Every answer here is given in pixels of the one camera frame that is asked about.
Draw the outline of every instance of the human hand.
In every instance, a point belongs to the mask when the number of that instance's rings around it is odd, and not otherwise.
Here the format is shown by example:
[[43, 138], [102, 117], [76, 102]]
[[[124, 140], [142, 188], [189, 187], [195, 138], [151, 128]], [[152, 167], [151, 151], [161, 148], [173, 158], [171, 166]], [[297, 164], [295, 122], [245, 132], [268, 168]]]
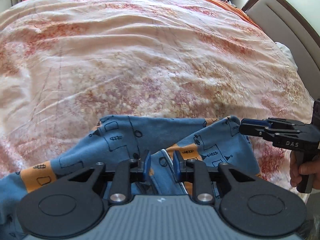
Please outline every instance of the human hand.
[[290, 184], [292, 187], [296, 187], [302, 180], [301, 175], [314, 174], [312, 187], [314, 189], [320, 189], [320, 159], [312, 162], [306, 162], [299, 167], [296, 162], [296, 155], [294, 151], [290, 153]]

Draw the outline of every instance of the ribbed gray surface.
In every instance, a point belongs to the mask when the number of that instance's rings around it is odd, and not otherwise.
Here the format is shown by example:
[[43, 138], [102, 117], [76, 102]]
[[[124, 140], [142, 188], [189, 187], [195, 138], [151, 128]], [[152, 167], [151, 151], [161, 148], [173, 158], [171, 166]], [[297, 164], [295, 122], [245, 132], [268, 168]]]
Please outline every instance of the ribbed gray surface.
[[[193, 203], [187, 195], [135, 196], [111, 207], [91, 231], [70, 240], [249, 240], [225, 225], [212, 207]], [[282, 238], [299, 240], [297, 235]], [[39, 240], [27, 236], [25, 240]]]

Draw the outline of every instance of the headboard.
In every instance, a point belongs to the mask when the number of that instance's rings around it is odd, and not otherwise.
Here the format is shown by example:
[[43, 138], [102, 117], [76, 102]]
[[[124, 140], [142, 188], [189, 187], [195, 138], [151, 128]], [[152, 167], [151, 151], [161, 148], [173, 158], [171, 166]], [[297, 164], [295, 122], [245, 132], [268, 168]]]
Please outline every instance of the headboard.
[[309, 94], [320, 98], [320, 37], [306, 19], [286, 0], [249, 0], [242, 10], [274, 42], [290, 49]]

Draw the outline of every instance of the bedspread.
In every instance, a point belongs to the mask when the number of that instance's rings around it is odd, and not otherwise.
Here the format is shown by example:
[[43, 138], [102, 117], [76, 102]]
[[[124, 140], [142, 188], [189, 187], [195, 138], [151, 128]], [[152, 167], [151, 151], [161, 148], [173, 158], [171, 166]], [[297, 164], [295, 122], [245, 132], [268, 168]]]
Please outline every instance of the bedspread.
[[[205, 0], [27, 0], [0, 15], [0, 177], [52, 159], [108, 114], [309, 122], [292, 63]], [[289, 153], [251, 138], [290, 190]]]

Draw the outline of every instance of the metal screw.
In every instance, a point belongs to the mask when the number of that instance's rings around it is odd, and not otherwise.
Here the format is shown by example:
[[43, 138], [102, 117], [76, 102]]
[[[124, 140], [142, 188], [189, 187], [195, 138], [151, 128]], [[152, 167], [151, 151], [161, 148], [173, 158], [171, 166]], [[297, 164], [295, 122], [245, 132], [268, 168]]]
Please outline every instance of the metal screw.
[[197, 196], [197, 199], [202, 201], [202, 202], [209, 202], [213, 199], [213, 196], [211, 194], [208, 194], [208, 193], [202, 193], [202, 194], [199, 194]]
[[114, 202], [122, 202], [125, 200], [125, 195], [121, 193], [115, 193], [110, 196], [110, 199]]

